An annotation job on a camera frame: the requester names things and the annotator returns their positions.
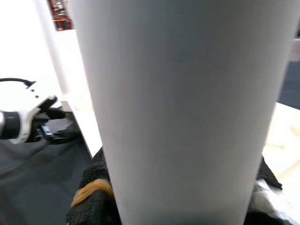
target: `white post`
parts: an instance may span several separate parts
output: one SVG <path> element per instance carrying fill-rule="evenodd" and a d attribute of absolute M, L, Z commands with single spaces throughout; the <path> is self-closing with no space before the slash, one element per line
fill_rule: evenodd
<path fill-rule="evenodd" d="M 66 79 L 66 69 L 61 63 L 60 52 L 56 40 L 56 30 L 52 21 L 50 9 L 47 5 L 46 0 L 34 0 L 34 4 L 36 6 L 37 14 L 48 46 L 49 54 L 52 59 L 56 77 L 60 85 L 60 90 L 62 93 L 60 102 L 65 111 L 71 111 L 67 100 L 67 97 L 69 95 L 69 87 Z"/>
<path fill-rule="evenodd" d="M 240 225 L 298 0 L 72 0 L 123 225 Z"/>

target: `orange rubber band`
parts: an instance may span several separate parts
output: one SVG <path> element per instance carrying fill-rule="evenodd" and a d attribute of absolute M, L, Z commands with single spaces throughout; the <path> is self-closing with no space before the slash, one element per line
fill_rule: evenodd
<path fill-rule="evenodd" d="M 76 191 L 76 194 L 71 203 L 71 207 L 81 203 L 84 199 L 89 197 L 95 191 L 102 190 L 112 199 L 114 199 L 113 189 L 108 180 L 106 179 L 97 179 L 91 183 L 88 183 L 83 188 Z"/>

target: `black knit fabric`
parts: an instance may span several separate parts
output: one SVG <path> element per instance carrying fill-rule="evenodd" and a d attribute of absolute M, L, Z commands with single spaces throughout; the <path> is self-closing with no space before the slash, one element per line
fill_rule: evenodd
<path fill-rule="evenodd" d="M 102 148 L 83 172 L 79 189 L 96 179 L 109 179 Z M 69 225 L 121 225 L 117 206 L 104 191 L 96 191 L 67 214 Z"/>
<path fill-rule="evenodd" d="M 94 156 L 90 166 L 83 172 L 79 188 L 83 188 L 96 179 L 110 180 L 102 148 Z M 282 189 L 282 185 L 277 181 L 263 157 L 256 179 L 265 179 L 269 185 Z M 248 213 L 245 225 L 256 225 L 261 224 L 259 222 L 266 221 L 270 222 L 267 224 L 285 224 L 282 221 L 278 222 L 276 219 L 266 218 L 266 216 L 249 215 Z M 69 225 L 121 225 L 116 203 L 109 199 L 104 191 L 94 192 L 87 199 L 70 209 L 67 214 L 67 222 L 69 222 Z"/>
<path fill-rule="evenodd" d="M 264 158 L 262 157 L 261 165 L 259 167 L 259 171 L 256 177 L 257 180 L 264 179 L 269 185 L 279 188 L 282 190 L 282 184 L 278 182 L 275 175 L 271 171 L 271 169 L 268 167 L 266 162 L 264 161 Z"/>
<path fill-rule="evenodd" d="M 247 213 L 244 225 L 292 225 L 287 220 L 269 217 L 263 212 Z"/>

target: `black cloth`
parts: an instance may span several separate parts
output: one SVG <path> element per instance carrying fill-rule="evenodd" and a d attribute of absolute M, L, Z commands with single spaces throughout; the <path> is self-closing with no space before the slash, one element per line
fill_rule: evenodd
<path fill-rule="evenodd" d="M 102 148 L 83 172 L 79 189 L 96 179 L 110 181 Z M 69 225 L 121 225 L 115 201 L 100 190 L 75 205 L 67 214 L 67 222 Z"/>
<path fill-rule="evenodd" d="M 49 126 L 52 131 L 72 126 L 66 120 Z M 0 141 L 0 225 L 65 225 L 89 163 L 81 136 L 60 145 Z"/>
<path fill-rule="evenodd" d="M 269 185 L 282 190 L 282 184 L 278 182 L 277 178 L 275 177 L 271 169 L 268 167 L 263 157 L 262 157 L 261 165 L 259 167 L 256 179 L 257 180 L 264 179 Z"/>
<path fill-rule="evenodd" d="M 79 189 L 96 179 L 110 180 L 102 148 L 94 156 L 90 166 L 84 171 Z M 256 179 L 265 179 L 269 185 L 282 189 L 282 185 L 278 182 L 271 169 L 267 166 L 263 157 Z M 257 216 L 253 213 L 248 213 L 246 215 L 245 224 L 257 224 L 250 223 L 251 221 L 269 221 L 269 225 L 282 224 L 281 221 L 277 221 L 276 219 L 265 220 L 264 215 Z M 69 225 L 121 225 L 115 201 L 110 200 L 104 191 L 96 191 L 87 199 L 71 208 L 67 214 L 67 222 Z"/>
<path fill-rule="evenodd" d="M 292 225 L 289 221 L 269 217 L 263 212 L 247 213 L 244 225 Z"/>

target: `dark gray surface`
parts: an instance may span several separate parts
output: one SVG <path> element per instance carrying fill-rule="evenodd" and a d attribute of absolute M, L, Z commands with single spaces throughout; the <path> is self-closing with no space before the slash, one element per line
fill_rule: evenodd
<path fill-rule="evenodd" d="M 124 225 L 240 225 L 298 0 L 72 0 Z"/>
<path fill-rule="evenodd" d="M 54 130 L 68 121 L 57 120 Z M 63 225 L 90 156 L 82 138 L 61 144 L 0 142 L 0 225 Z"/>
<path fill-rule="evenodd" d="M 300 110 L 300 62 L 290 62 L 278 102 Z"/>

